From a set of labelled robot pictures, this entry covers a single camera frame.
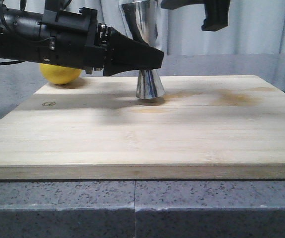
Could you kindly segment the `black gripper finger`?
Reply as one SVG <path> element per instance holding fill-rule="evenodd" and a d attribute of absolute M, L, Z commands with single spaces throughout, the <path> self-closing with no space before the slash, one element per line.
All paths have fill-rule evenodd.
<path fill-rule="evenodd" d="M 230 0 L 204 0 L 202 31 L 218 31 L 229 24 Z"/>
<path fill-rule="evenodd" d="M 163 58 L 163 51 L 134 41 L 110 27 L 103 75 L 112 76 L 133 70 L 159 69 L 162 67 Z"/>
<path fill-rule="evenodd" d="M 162 9 L 178 9 L 188 5 L 203 3 L 203 0 L 163 0 L 160 6 Z"/>

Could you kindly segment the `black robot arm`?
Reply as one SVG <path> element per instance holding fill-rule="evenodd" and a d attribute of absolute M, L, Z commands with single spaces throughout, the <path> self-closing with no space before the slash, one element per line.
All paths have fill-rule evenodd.
<path fill-rule="evenodd" d="M 65 10 L 63 0 L 47 0 L 43 13 L 8 8 L 0 0 L 0 58 L 76 68 L 112 76 L 158 69 L 163 51 L 134 41 L 97 21 L 97 11 Z"/>

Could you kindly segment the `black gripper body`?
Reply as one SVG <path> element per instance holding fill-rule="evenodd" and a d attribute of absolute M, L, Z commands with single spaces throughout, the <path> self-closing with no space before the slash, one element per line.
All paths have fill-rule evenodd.
<path fill-rule="evenodd" d="M 103 69 L 112 28 L 97 21 L 97 10 L 79 13 L 45 7 L 41 32 L 49 31 L 49 64 L 83 69 L 91 74 Z"/>

